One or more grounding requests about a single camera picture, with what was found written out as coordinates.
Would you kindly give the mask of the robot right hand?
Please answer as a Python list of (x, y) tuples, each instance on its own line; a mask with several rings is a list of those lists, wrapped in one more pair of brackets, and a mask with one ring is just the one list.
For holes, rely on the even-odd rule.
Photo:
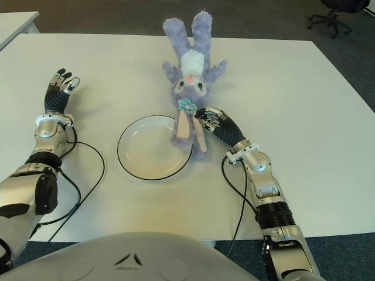
[(245, 140), (237, 124), (221, 109), (200, 108), (196, 111), (194, 117), (201, 122), (205, 130), (231, 147)]

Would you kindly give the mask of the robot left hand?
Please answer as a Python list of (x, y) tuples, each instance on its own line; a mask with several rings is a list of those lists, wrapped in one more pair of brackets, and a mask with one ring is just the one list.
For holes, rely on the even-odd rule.
[(80, 84), (78, 77), (72, 78), (72, 73), (65, 68), (58, 70), (51, 78), (44, 99), (45, 113), (64, 114), (70, 95)]

